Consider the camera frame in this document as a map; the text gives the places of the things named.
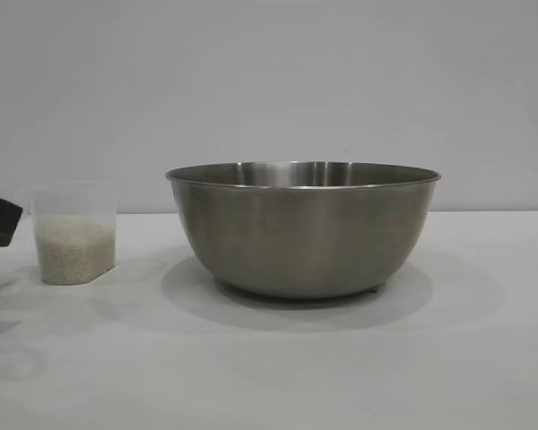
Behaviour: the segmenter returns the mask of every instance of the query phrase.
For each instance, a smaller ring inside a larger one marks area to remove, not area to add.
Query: gray wall
[[[434,209],[538,209],[538,0],[0,0],[0,194],[327,159],[443,174]]]

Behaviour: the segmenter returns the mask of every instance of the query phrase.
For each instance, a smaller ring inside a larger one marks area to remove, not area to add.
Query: white table
[[[0,430],[538,429],[538,212],[429,215],[376,295],[215,285],[176,215],[123,215],[119,265],[38,281],[0,249]]]

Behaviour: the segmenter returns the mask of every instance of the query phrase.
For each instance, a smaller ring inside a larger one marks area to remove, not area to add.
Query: stainless steel bowl
[[[230,163],[167,174],[199,261],[219,280],[286,298],[356,293],[414,248],[437,172],[367,163]]]

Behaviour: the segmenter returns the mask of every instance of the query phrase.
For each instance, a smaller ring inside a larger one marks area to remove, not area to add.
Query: uncooked rice
[[[113,223],[92,217],[49,215],[36,225],[41,278],[48,284],[83,284],[116,263]]]

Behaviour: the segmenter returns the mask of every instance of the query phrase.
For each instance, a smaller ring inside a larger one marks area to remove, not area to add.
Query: bowl rim
[[[179,173],[186,172],[192,168],[206,168],[213,166],[235,166],[235,165],[278,165],[278,164],[318,164],[318,163],[331,163],[331,164],[344,164],[344,165],[367,165],[386,168],[406,168],[410,170],[416,170],[419,173],[424,173],[430,177],[425,179],[419,179],[418,181],[404,181],[394,182],[390,184],[365,184],[365,185],[299,185],[299,186],[278,186],[278,185],[243,185],[243,184],[221,184],[217,182],[196,181],[194,179],[185,179],[177,177]],[[193,166],[185,166],[182,168],[174,168],[165,174],[166,179],[171,182],[178,182],[181,184],[222,187],[222,188],[247,188],[247,189],[265,189],[265,190],[355,190],[361,188],[389,188],[394,186],[408,186],[408,185],[425,185],[433,182],[437,182],[442,177],[436,170],[428,168],[417,168],[413,166],[404,166],[400,164],[385,164],[385,163],[367,163],[359,161],[238,161],[238,162],[225,162],[225,163],[210,163],[199,164]]]

